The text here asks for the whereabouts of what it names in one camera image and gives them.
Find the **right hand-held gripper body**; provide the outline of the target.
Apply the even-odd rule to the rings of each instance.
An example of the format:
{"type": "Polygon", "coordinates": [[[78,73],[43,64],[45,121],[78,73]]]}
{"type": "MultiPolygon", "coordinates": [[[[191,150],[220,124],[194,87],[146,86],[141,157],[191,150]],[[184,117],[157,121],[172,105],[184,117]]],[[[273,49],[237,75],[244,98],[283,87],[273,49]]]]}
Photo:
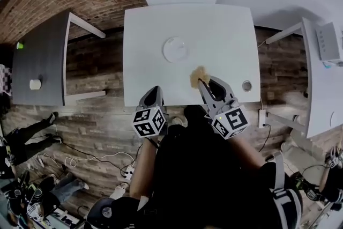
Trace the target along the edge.
{"type": "Polygon", "coordinates": [[[209,103],[207,106],[212,128],[224,139],[242,133],[250,125],[245,107],[239,104],[236,97],[226,102],[209,103]]]}

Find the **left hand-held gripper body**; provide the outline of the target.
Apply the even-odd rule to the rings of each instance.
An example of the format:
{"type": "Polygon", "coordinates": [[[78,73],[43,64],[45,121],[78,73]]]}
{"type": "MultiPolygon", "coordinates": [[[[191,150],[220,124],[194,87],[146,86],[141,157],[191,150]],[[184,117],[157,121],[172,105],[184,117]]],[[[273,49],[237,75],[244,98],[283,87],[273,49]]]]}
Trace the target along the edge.
{"type": "Polygon", "coordinates": [[[162,107],[164,100],[148,106],[143,99],[140,100],[133,114],[132,127],[138,137],[158,136],[166,123],[162,107]]]}

